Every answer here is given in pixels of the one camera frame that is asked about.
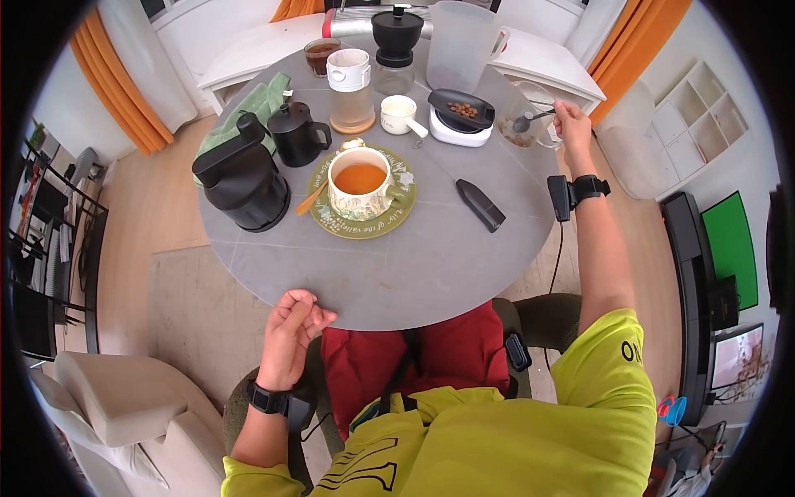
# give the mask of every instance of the red shorts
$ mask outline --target red shorts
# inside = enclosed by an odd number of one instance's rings
[[[502,322],[491,302],[451,320],[421,328],[420,369],[412,364],[397,391],[404,395],[438,386],[456,389],[494,386],[508,390],[508,363]],[[334,421],[343,440],[348,426],[380,397],[406,350],[400,332],[323,330],[320,354],[332,399]]]

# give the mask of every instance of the white lid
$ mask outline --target white lid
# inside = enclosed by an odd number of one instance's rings
[[[328,56],[326,72],[332,90],[361,90],[370,84],[370,55],[359,49],[337,50]]]

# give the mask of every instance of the black tray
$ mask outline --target black tray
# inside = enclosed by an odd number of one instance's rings
[[[431,94],[428,95],[428,103],[436,109],[436,112],[445,121],[459,123],[462,126],[468,126],[476,130],[485,130],[494,124],[496,112],[491,104],[486,100],[462,91],[439,88],[431,91]],[[474,118],[465,118],[451,111],[448,103],[468,103],[473,109],[478,111],[478,114]]]

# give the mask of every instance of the black kettle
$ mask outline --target black kettle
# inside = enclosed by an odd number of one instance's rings
[[[253,112],[237,121],[240,135],[199,155],[193,174],[210,204],[246,231],[276,226],[290,205],[290,188],[261,143],[265,127]]]
[[[281,161],[288,167],[301,167],[314,161],[321,150],[332,146],[328,124],[312,121],[309,106],[303,102],[283,103],[268,118],[266,133],[273,138]],[[325,142],[317,132],[323,131]]]

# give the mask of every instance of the green saucer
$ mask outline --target green saucer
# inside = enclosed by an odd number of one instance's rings
[[[390,209],[375,219],[369,221],[351,221],[345,219],[328,204],[328,186],[323,188],[323,191],[315,199],[315,202],[310,207],[309,211],[317,223],[323,227],[324,230],[332,233],[333,235],[340,236],[351,240],[367,240],[381,235],[386,235],[403,222],[409,216],[412,207],[414,207],[414,200],[417,198],[417,185],[414,183],[414,175],[411,168],[405,163],[403,157],[397,155],[395,152],[385,149],[380,146],[368,146],[371,149],[376,149],[384,154],[386,160],[390,162],[392,168],[392,175],[395,178],[395,185],[401,190],[409,194],[409,201],[400,207],[390,207]],[[333,153],[323,159],[315,171],[312,173],[312,179],[306,188],[306,194],[310,195],[312,192],[320,187],[323,180],[328,175],[328,167],[332,163],[332,159],[336,156]]]

